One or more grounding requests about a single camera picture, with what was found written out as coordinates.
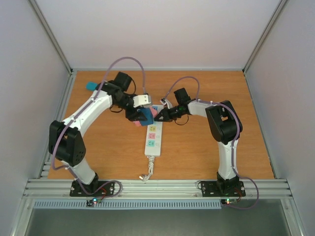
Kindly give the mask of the blue cube socket adapter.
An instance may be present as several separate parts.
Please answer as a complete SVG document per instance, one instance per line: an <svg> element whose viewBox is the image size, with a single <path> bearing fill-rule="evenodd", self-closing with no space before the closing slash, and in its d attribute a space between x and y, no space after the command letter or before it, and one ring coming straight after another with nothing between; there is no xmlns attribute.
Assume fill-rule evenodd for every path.
<svg viewBox="0 0 315 236"><path fill-rule="evenodd" d="M139 121L141 126L148 126L154 123L153 113L150 108L140 109L140 112L145 118L144 120Z"/></svg>

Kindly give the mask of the white power strip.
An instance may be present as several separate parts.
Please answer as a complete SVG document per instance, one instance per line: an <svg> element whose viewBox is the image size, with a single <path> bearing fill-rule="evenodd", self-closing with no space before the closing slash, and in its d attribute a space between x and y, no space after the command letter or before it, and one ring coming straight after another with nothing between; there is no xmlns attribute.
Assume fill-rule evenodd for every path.
<svg viewBox="0 0 315 236"><path fill-rule="evenodd" d="M145 151L146 156L160 157L162 141L162 122L154 121L147 126Z"/></svg>

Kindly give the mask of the teal cube plug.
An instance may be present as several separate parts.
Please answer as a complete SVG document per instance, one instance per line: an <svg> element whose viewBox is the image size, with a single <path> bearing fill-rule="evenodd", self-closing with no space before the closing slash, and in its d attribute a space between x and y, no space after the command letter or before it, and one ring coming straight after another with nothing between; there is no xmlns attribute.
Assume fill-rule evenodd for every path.
<svg viewBox="0 0 315 236"><path fill-rule="evenodd" d="M97 83L88 82L88 83L86 84L86 89L87 89L87 90L90 90L90 91L94 91L94 90L96 89L97 85L98 85Z"/></svg>

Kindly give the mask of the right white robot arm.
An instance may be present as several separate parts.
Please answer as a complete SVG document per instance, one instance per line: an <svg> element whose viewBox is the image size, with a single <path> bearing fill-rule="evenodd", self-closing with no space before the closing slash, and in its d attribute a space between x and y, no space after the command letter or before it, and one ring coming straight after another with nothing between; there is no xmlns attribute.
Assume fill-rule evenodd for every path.
<svg viewBox="0 0 315 236"><path fill-rule="evenodd" d="M163 108L154 121L172 122L184 115L205 117L212 137L219 146L219 169L216 181L200 181L197 187L203 197L232 197L241 194L240 177L236 168L236 149L243 130L230 101L202 101L191 99L185 88L174 92L178 105Z"/></svg>

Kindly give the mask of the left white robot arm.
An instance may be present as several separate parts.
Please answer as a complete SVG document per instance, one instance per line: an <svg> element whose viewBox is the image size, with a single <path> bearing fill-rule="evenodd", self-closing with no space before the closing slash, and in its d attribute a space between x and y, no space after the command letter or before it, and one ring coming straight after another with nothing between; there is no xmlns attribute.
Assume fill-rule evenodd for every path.
<svg viewBox="0 0 315 236"><path fill-rule="evenodd" d="M49 127L49 153L53 160L62 162L79 185L79 191L88 196L95 195L99 185L97 173L89 166L85 155L83 136L93 122L106 110L117 106L125 111L129 121L147 121L145 110L152 105L151 97L127 93L132 78L119 72L114 80L102 81L91 97L71 116L63 121L53 121Z"/></svg>

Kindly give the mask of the pink triangular socket adapter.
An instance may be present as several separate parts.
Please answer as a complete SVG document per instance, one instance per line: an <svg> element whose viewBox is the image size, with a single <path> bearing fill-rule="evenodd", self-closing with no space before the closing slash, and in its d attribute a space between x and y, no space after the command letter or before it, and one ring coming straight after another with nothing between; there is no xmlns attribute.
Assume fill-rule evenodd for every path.
<svg viewBox="0 0 315 236"><path fill-rule="evenodd" d="M154 118L158 114L157 110L155 110L152 106L149 107L149 108L141 108L139 111L142 112L142 114L144 115L146 120L134 121L133 123L137 127L148 126L148 125L153 124L154 123Z"/></svg>

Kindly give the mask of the left small circuit board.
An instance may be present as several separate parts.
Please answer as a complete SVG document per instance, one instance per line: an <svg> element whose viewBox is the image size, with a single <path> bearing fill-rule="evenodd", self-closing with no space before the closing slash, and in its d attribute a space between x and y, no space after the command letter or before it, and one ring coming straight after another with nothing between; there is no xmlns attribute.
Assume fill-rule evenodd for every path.
<svg viewBox="0 0 315 236"><path fill-rule="evenodd" d="M86 207L94 207L95 205L101 203L102 199L100 198L93 198L91 200L86 201Z"/></svg>

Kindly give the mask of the small circuit board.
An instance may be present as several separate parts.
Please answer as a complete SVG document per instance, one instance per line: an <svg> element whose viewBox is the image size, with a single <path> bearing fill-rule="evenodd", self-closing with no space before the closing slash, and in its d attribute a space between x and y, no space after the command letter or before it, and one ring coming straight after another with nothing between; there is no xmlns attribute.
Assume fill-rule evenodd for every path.
<svg viewBox="0 0 315 236"><path fill-rule="evenodd" d="M102 199L100 198L93 198L91 200L86 201L86 207L94 207L95 205L101 203Z"/></svg>
<svg viewBox="0 0 315 236"><path fill-rule="evenodd" d="M236 204L239 202L239 199L230 199L230 198L227 198L227 199L221 199L221 204L222 205L232 205L232 204Z"/></svg>

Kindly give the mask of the right small circuit board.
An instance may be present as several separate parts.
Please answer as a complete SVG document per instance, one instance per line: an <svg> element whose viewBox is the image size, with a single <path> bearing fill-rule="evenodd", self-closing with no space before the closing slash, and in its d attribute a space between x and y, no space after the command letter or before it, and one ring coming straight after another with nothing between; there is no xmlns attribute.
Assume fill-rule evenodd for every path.
<svg viewBox="0 0 315 236"><path fill-rule="evenodd" d="M232 205L232 204L236 204L239 202L239 199L230 199L230 198L227 198L227 199L221 199L221 204L222 205Z"/></svg>

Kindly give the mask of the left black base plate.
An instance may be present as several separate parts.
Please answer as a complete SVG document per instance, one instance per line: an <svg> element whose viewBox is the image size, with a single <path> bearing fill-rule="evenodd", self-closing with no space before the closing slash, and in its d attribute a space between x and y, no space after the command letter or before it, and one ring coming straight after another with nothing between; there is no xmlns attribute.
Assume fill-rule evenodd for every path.
<svg viewBox="0 0 315 236"><path fill-rule="evenodd" d="M74 180L70 187L71 197L113 197L122 190L122 183L117 180L101 181L94 180L86 185L79 180Z"/></svg>

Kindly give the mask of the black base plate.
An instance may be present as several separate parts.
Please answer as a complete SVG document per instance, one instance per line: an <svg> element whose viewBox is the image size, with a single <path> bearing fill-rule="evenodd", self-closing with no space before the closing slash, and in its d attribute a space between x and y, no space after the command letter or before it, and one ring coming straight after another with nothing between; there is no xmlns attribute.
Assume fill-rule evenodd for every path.
<svg viewBox="0 0 315 236"><path fill-rule="evenodd" d="M86 185L79 180L74 180L70 187L71 197L113 197L122 190L122 183L117 180L101 181L94 180Z"/></svg>
<svg viewBox="0 0 315 236"><path fill-rule="evenodd" d="M228 186L219 185L217 181L201 181L203 197L245 197L245 187L242 181Z"/></svg>

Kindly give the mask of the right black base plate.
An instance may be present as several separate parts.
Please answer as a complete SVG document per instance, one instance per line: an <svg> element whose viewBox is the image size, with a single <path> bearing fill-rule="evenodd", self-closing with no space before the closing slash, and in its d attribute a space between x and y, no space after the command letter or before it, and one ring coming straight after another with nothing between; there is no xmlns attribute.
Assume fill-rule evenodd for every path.
<svg viewBox="0 0 315 236"><path fill-rule="evenodd" d="M203 197L245 197L245 187L242 181L228 186L219 185L217 181L201 181Z"/></svg>

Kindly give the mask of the left aluminium rail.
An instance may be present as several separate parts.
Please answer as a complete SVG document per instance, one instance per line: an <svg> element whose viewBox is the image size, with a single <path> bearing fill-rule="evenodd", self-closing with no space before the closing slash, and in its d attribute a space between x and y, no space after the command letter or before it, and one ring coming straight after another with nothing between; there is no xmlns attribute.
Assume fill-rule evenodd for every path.
<svg viewBox="0 0 315 236"><path fill-rule="evenodd" d="M36 179L47 178L51 166L52 154L55 153L55 145L58 140L65 124L62 124L64 115L66 113L67 105L71 95L71 91L74 85L76 77L76 71L72 70L62 93L61 101L57 108L57 114L54 120L49 125L48 133L48 146L45 148L45 152L42 158L42 163L40 164L39 174Z"/></svg>

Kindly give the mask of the left aluminium corner post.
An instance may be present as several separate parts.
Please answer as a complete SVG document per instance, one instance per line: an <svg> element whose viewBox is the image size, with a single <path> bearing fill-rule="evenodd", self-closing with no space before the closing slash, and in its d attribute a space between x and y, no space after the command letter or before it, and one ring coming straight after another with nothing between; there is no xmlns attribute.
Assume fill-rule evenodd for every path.
<svg viewBox="0 0 315 236"><path fill-rule="evenodd" d="M63 53L63 50L61 49L61 46L59 45L51 27L49 26L48 21L46 20L42 10L40 9L39 4L37 3L36 0L27 0L27 2L29 3L30 7L32 8L32 10L34 11L36 17L38 18L41 26L43 27L46 35L48 36L48 39L50 40L50 42L52 43L54 49L56 50L58 56L60 57L64 67L66 68L67 72L69 75L72 74L73 69L71 68L68 60L66 59L65 54Z"/></svg>

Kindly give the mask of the aluminium corner post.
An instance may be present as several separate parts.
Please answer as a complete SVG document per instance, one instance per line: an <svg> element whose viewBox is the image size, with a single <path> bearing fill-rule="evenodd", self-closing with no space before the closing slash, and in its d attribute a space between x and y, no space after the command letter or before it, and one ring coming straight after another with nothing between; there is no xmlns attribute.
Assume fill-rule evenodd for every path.
<svg viewBox="0 0 315 236"><path fill-rule="evenodd" d="M52 43L54 49L56 50L58 56L60 57L64 67L66 68L67 72L69 75L72 74L73 69L71 68L68 60L66 59L65 54L63 53L63 50L61 49L61 46L59 45L51 27L49 26L48 21L46 20L42 10L40 9L39 4L37 3L36 0L27 0L27 2L29 3L30 7L32 8L32 10L34 11L36 17L38 18L41 26L43 27L46 35L48 36L48 39L50 40L50 42Z"/></svg>
<svg viewBox="0 0 315 236"><path fill-rule="evenodd" d="M278 4L276 5L275 10L273 11L270 19L267 22L267 25L265 26L264 30L262 31L262 34L260 38L258 39L258 42L256 43L252 53L250 54L244 68L243 68L243 74L246 75L247 71L249 70L250 66L252 65L253 61L255 60L256 56L258 55L260 49L262 48L263 44L267 40L269 34L271 33L272 29L274 28L276 22L278 21L280 15L282 14L284 8L286 7L288 3L288 0L280 0Z"/></svg>

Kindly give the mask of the front aluminium rail frame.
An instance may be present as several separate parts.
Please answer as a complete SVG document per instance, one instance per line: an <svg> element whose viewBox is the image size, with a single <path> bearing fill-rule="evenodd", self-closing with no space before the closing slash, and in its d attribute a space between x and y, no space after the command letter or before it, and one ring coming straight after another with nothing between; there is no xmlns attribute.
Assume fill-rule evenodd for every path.
<svg viewBox="0 0 315 236"><path fill-rule="evenodd" d="M198 180L121 180L120 199L201 199L205 192ZM258 179L255 183L260 199L292 199L285 179ZM30 179L24 199L69 199L72 180Z"/></svg>

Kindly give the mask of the right aluminium corner post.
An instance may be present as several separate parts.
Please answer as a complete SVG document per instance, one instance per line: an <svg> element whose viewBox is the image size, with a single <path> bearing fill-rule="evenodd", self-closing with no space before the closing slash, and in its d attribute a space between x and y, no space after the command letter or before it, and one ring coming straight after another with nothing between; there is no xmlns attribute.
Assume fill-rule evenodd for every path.
<svg viewBox="0 0 315 236"><path fill-rule="evenodd" d="M267 40L269 34L271 33L272 29L274 28L276 22L278 21L280 15L282 14L284 8L286 7L288 3L288 0L280 0L278 4L276 5L275 10L273 11L270 19L267 22L267 25L265 26L264 30L262 31L262 34L260 38L258 39L258 42L256 43L252 53L250 54L244 68L243 68L243 74L246 75L247 71L249 70L250 66L252 65L253 61L255 60L256 56L258 55L260 49L262 48L263 44Z"/></svg>

